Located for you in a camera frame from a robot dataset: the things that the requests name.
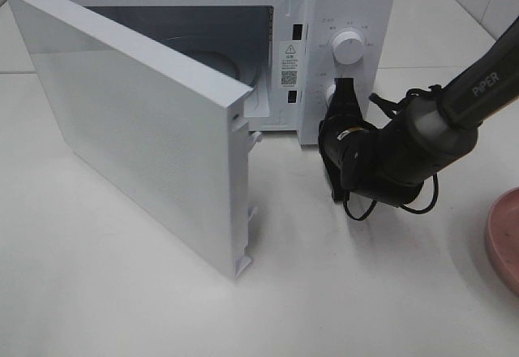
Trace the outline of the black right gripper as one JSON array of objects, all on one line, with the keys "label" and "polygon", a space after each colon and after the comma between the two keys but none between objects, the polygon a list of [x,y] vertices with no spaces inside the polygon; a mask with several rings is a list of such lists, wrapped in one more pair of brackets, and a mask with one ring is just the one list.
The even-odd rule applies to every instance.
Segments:
[{"label": "black right gripper", "polygon": [[387,180],[380,173],[379,130],[360,111],[353,78],[336,78],[335,89],[320,122],[318,146],[332,188],[332,199],[355,193],[388,202]]}]

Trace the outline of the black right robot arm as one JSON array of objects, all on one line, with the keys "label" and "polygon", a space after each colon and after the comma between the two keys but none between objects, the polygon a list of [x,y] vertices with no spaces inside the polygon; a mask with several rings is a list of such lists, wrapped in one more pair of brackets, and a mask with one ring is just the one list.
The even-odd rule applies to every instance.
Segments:
[{"label": "black right robot arm", "polygon": [[332,199],[412,202],[427,179],[474,149],[481,123],[517,97],[517,22],[445,87],[412,88],[398,103],[371,94],[390,118],[381,129],[363,119],[353,80],[336,79],[318,134]]}]

